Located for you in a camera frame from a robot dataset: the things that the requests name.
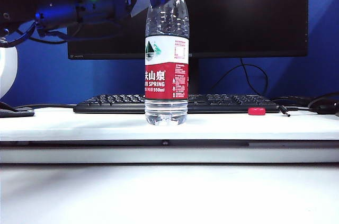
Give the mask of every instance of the desk surface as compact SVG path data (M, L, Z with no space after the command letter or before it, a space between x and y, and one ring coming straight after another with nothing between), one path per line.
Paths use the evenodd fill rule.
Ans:
M339 223L339 166L3 166L1 224Z
M1 141L245 139L338 140L339 117L307 111L265 116L190 114L186 124L156 127L141 114L75 114L38 109L34 117L1 119Z

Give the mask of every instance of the red bottle cap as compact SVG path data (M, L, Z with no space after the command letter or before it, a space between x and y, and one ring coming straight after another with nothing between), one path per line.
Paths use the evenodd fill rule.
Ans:
M251 107L248 109L249 115L266 115L266 109L263 107Z

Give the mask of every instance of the blue partition wall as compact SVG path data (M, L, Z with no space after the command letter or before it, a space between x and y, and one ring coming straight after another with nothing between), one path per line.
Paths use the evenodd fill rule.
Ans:
M309 54L298 58L246 58L270 78L268 97L316 96L337 91L339 76L339 0L309 0ZM10 91L2 98L10 105L78 103L100 93L142 93L143 60L71 61L67 46L27 41L17 47L19 68ZM229 74L211 90L239 59L204 59L200 62L202 93L252 93L242 69ZM249 68L252 84L260 91L264 76Z

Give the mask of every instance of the clear plastic bottle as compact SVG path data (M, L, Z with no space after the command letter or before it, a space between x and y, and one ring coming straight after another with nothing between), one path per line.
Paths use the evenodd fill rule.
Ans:
M187 118L190 24L185 0L148 9L145 49L145 113L153 125Z

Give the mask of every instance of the white platform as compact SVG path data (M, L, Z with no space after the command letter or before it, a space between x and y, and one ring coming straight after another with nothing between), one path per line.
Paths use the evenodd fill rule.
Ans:
M265 116L190 114L186 124L157 127L140 114L75 114L38 109L35 117L1 119L1 141L244 139L339 140L339 117L307 111Z
M1 224L338 224L339 166L4 166Z
M339 117L306 111L292 112L289 118L281 113L191 114L182 126L156 127L140 114L39 109L35 117L2 119L0 130L2 163L339 162ZM132 140L170 144L128 146ZM235 143L171 144L188 140ZM239 140L245 145L237 145ZM114 141L126 145L110 145Z

